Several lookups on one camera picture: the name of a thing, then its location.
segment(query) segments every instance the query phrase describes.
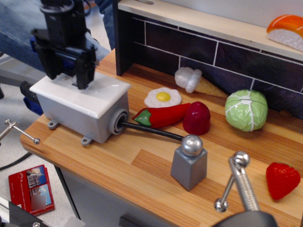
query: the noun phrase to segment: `dark brick wall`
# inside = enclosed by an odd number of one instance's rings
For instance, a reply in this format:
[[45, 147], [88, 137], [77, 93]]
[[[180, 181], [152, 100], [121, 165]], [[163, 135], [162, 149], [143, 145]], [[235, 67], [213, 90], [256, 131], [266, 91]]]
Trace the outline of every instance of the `dark brick wall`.
[[244, 46], [138, 15], [133, 17], [134, 62], [174, 75], [200, 69], [227, 94], [253, 89], [268, 106], [303, 119], [303, 61]]

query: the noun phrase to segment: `gray floor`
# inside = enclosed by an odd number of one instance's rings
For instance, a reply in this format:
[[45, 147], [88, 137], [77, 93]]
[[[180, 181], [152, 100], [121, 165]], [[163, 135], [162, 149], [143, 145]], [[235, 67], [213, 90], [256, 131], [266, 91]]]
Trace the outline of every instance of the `gray floor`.
[[[102, 46], [110, 50], [107, 35], [104, 30], [102, 15], [99, 14], [97, 7], [93, 8], [92, 14], [87, 18], [87, 27], [91, 29], [92, 36], [96, 38]], [[26, 65], [24, 65], [23, 68], [25, 71], [31, 70]], [[20, 129], [25, 130], [39, 116], [26, 108], [19, 87], [4, 84], [1, 84], [0, 87], [5, 95], [3, 99], [0, 99], [0, 132], [6, 128], [6, 125], [4, 124], [6, 119], [16, 121], [18, 124], [17, 126]], [[5, 166], [26, 154], [26, 151], [20, 144], [19, 137], [20, 133], [18, 131], [11, 130], [10, 133], [1, 140], [0, 166]], [[74, 216], [73, 211], [54, 166], [35, 155], [31, 155], [28, 159], [16, 166], [0, 171], [0, 196], [10, 201], [9, 175], [42, 164], [48, 169], [55, 210], [38, 217], [53, 227], [63, 227], [70, 217]]]

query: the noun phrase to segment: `white lid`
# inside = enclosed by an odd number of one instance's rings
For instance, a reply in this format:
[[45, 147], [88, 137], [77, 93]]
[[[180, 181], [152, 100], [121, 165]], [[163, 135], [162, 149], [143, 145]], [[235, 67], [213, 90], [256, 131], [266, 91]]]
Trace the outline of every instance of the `white lid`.
[[131, 87], [130, 84], [95, 72], [88, 88], [79, 90], [74, 79], [65, 74], [51, 80], [44, 77], [30, 91], [83, 114], [99, 119]]

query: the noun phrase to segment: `red booklet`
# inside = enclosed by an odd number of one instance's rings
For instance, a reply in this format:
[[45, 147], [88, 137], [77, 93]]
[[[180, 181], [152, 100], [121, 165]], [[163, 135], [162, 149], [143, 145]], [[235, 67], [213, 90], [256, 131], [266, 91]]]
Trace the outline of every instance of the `red booklet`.
[[44, 165], [10, 175], [9, 190], [11, 202], [35, 216], [55, 209]]

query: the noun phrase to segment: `metal clamp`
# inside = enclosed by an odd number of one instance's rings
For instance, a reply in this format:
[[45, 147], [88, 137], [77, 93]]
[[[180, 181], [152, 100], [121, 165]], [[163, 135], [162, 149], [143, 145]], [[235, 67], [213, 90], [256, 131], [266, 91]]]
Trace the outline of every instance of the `metal clamp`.
[[27, 137], [29, 137], [34, 142], [34, 144], [39, 144], [40, 143], [40, 139], [39, 138], [31, 137], [30, 135], [28, 135], [27, 133], [25, 133], [24, 131], [22, 131], [20, 128], [18, 128], [16, 126], [17, 125], [16, 122], [12, 122], [11, 120], [7, 119], [7, 120], [4, 121], [4, 123], [7, 125], [7, 128], [0, 134], [0, 141], [12, 128], [14, 128], [17, 131], [19, 131], [22, 134], [24, 134]]
[[232, 188], [233, 183], [237, 185], [242, 204], [246, 211], [259, 211], [258, 201], [251, 187], [250, 181], [246, 175], [245, 168], [250, 162], [250, 157], [243, 151], [237, 152], [233, 157], [229, 159], [229, 164], [232, 169], [232, 175], [226, 186], [222, 198], [217, 199], [214, 203], [214, 207], [218, 212], [225, 212], [228, 208], [226, 201], [227, 196]]

